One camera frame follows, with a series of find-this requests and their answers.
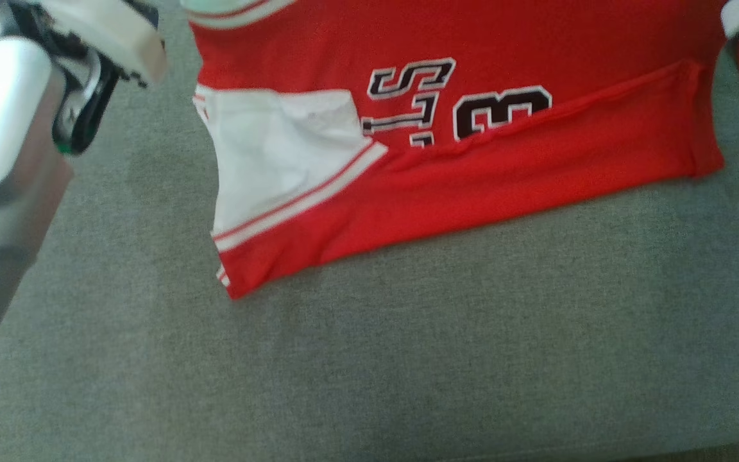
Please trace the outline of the red Bulls basketball jersey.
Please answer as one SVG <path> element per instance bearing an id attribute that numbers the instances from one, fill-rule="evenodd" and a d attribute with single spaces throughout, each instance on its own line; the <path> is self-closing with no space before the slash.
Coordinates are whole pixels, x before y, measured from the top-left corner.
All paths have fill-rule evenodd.
<path id="1" fill-rule="evenodd" d="M 724 161 L 726 0 L 181 0 L 232 298 Z"/>

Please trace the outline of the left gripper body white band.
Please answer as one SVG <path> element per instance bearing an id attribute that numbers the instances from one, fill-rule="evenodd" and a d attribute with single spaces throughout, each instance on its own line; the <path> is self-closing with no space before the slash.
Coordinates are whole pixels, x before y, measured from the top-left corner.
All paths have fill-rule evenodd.
<path id="1" fill-rule="evenodd" d="M 158 11 L 141 0 L 36 0 L 38 41 L 50 55 L 88 72 L 84 88 L 96 89 L 103 73 L 162 82 L 167 57 Z"/>

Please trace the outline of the large grey sofa chaise seat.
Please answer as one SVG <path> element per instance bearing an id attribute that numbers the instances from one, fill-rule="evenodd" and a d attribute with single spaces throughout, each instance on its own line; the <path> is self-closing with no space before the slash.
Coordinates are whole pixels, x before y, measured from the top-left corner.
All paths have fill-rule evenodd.
<path id="1" fill-rule="evenodd" d="M 171 67 L 122 82 L 0 328 L 0 462 L 609 460 L 739 450 L 739 75 L 704 180 L 308 270 L 233 301 Z"/>

